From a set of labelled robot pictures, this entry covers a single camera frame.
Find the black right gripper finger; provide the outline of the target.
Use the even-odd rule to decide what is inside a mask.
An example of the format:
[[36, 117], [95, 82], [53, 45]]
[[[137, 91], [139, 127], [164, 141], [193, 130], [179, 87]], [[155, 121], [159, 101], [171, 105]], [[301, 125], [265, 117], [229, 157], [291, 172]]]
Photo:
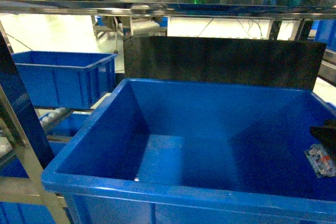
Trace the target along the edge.
[[331, 155], [335, 156], [335, 120], [327, 119], [323, 125], [311, 126], [310, 134], [316, 138]]

